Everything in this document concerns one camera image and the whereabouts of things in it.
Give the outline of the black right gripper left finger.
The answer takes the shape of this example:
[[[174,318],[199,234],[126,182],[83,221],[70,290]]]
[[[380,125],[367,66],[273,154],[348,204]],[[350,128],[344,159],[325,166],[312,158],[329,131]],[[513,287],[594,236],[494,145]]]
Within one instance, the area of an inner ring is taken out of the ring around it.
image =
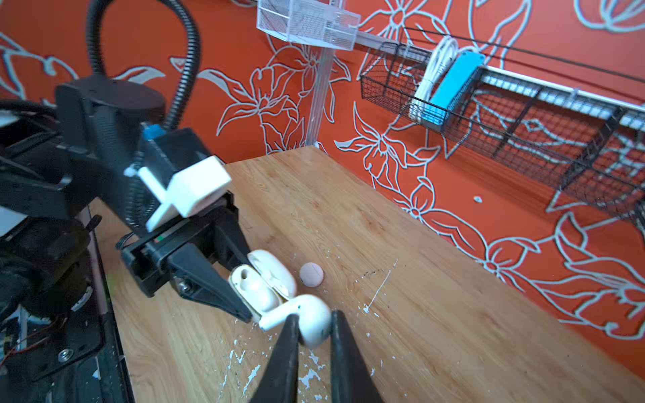
[[[297,401],[299,339],[299,317],[289,315],[251,403]]]

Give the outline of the aluminium frame rail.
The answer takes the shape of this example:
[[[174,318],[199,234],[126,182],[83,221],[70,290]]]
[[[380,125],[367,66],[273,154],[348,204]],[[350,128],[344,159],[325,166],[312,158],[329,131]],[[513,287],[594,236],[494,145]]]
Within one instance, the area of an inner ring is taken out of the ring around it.
[[[344,10],[345,1],[329,1],[328,4],[318,1],[309,1],[308,13],[313,17],[313,27],[307,29],[307,34],[312,37],[313,46],[321,48],[317,59],[317,75],[313,86],[312,105],[305,145],[317,144],[319,129],[324,117],[324,105],[329,90],[329,79],[334,63],[334,47],[326,38],[328,22],[334,19],[333,14]]]

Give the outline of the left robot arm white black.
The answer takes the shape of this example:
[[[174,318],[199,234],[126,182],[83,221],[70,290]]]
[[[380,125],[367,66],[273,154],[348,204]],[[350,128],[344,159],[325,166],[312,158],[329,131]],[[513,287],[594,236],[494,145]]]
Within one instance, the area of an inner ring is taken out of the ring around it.
[[[234,270],[250,248],[220,160],[180,125],[201,63],[198,25],[180,1],[166,2],[186,33],[186,59],[171,101],[156,90],[107,75],[101,45],[106,1],[87,12],[92,73],[58,86],[55,106],[8,100],[3,110],[50,120],[48,134],[19,139],[1,151],[1,205],[20,215],[1,238],[1,316],[19,307],[38,317],[68,311],[63,279],[87,248],[90,228],[77,214],[100,199],[137,237],[124,263],[148,297],[166,283],[192,302],[242,322],[252,314],[213,268]]]

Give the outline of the white earbud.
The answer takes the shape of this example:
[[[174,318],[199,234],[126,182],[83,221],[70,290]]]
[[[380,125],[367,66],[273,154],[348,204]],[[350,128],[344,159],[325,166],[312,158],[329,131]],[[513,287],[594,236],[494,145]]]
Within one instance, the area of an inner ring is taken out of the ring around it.
[[[248,265],[237,270],[236,290],[257,317],[262,317],[281,304],[278,295],[267,285],[261,275]]]
[[[298,316],[299,343],[316,349],[331,334],[332,312],[328,305],[314,295],[301,295],[267,312],[259,321],[268,331],[283,324],[290,315]]]

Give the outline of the white earbud charging case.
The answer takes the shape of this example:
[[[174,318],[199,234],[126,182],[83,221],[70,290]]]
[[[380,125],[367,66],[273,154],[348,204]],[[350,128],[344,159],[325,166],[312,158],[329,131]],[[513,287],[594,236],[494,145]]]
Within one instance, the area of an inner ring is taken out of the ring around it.
[[[297,296],[297,282],[292,272],[272,253],[253,250],[248,264],[239,265],[228,283],[252,314],[254,322]]]

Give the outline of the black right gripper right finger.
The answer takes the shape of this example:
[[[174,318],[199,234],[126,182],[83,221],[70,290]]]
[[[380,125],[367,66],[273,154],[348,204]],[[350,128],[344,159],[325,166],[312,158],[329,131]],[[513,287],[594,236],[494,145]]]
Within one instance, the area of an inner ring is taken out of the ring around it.
[[[383,402],[343,312],[332,312],[332,402]]]

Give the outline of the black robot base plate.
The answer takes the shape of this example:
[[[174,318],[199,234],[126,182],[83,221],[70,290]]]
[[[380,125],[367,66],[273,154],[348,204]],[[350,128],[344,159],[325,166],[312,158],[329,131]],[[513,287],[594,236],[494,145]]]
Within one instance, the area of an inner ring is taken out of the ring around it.
[[[25,218],[1,238],[1,400],[133,402],[95,229]]]

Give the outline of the light blue box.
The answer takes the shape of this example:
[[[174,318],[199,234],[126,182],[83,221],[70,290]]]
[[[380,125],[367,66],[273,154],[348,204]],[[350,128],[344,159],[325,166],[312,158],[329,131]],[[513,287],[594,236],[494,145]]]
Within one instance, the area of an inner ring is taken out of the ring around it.
[[[480,53],[468,51],[459,55],[425,104],[421,123],[441,127],[455,110],[461,94],[484,61],[485,55]]]

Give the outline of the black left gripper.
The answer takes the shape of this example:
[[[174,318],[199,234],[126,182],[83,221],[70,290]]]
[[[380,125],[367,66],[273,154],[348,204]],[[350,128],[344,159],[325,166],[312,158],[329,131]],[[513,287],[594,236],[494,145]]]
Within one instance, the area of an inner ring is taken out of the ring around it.
[[[250,263],[249,253],[230,191],[204,213],[173,218],[121,248],[125,266],[147,297],[170,284],[181,298],[215,307],[246,323],[252,321],[250,309],[212,265],[234,270]]]

